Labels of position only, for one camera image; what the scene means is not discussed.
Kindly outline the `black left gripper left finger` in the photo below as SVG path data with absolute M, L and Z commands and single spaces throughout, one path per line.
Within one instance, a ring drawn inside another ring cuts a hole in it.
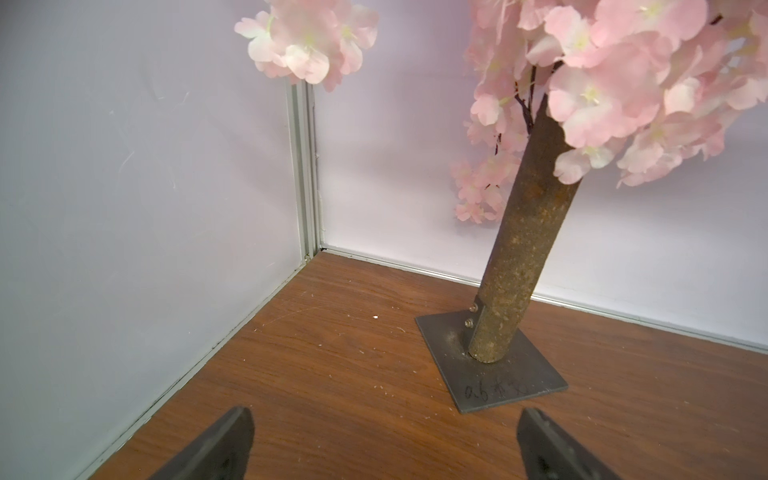
M 243 480 L 253 446 L 255 425 L 247 407 L 231 408 L 150 480 Z

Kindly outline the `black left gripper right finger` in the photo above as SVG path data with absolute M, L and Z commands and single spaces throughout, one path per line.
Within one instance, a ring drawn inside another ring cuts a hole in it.
M 516 436 L 528 479 L 621 479 L 538 408 L 523 409 Z

